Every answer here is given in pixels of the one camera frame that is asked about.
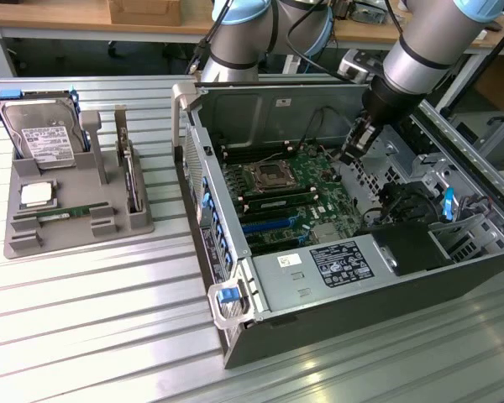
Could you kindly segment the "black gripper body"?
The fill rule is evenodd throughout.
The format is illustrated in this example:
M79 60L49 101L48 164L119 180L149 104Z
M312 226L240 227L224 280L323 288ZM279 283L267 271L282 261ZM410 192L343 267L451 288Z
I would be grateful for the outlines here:
M392 125L411 114L422 100L423 94L399 92L375 76L362 95L361 117L374 127Z

